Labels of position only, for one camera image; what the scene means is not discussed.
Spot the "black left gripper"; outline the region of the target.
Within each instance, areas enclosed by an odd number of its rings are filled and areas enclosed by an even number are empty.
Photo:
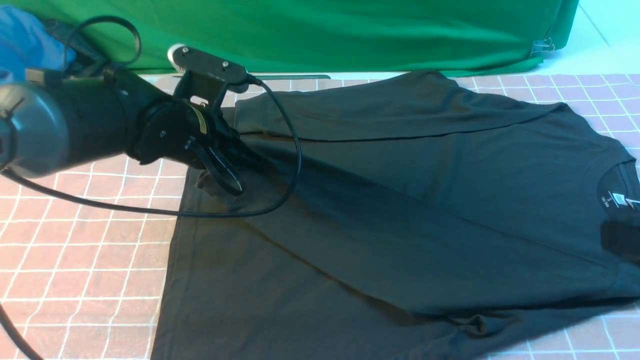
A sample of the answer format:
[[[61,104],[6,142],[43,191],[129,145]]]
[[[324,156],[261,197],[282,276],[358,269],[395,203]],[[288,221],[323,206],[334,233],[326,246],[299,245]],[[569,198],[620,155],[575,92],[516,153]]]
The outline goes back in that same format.
[[[127,107],[128,157],[146,166],[161,158],[206,170],[226,193],[240,196],[245,182],[224,156],[240,143],[240,135],[224,119],[201,105],[163,97]]]

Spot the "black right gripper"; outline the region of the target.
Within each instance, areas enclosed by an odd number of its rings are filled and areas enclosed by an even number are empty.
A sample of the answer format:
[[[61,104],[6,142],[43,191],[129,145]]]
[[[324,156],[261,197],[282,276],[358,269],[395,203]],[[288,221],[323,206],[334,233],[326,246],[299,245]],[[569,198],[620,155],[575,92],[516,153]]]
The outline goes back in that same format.
[[[640,217],[621,215],[604,221],[599,227],[605,251],[633,264],[640,262]]]

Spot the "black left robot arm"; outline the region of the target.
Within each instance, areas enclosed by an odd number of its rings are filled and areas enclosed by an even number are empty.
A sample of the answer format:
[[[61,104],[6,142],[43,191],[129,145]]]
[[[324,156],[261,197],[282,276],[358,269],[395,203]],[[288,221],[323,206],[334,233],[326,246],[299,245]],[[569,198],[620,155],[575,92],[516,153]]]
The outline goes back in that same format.
[[[64,79],[30,68],[1,87],[1,166],[34,179],[122,154],[142,166],[167,158],[240,195],[239,135],[220,110],[228,87],[188,70],[170,95],[126,69]]]

